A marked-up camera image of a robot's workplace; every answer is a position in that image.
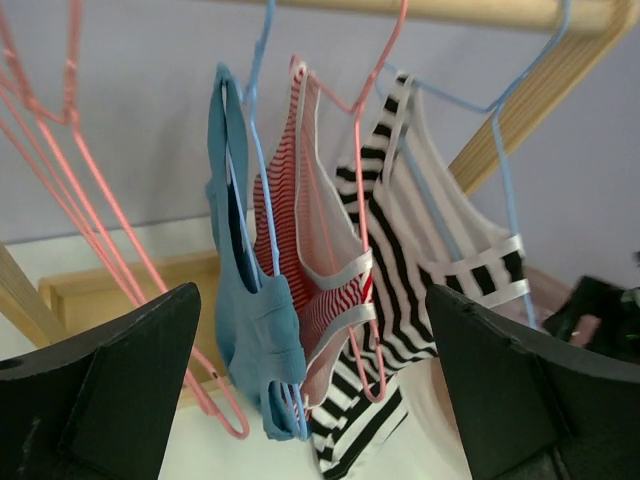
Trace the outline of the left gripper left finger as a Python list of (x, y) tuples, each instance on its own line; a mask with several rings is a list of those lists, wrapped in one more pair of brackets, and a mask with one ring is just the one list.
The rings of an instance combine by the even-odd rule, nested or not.
[(185, 283), (1, 363), (4, 479), (156, 479), (201, 310)]

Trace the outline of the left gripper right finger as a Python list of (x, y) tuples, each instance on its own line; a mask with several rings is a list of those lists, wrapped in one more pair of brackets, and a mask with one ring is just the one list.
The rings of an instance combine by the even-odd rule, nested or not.
[(427, 293), (441, 368), (475, 479), (636, 479), (639, 367)]

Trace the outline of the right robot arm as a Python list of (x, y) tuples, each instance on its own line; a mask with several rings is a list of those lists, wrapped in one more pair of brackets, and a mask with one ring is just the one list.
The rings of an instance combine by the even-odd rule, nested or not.
[(598, 277), (582, 276), (570, 296), (543, 321), (553, 337), (569, 342), (579, 335), (579, 323), (593, 317), (584, 348), (622, 361), (639, 363), (639, 287), (623, 288)]

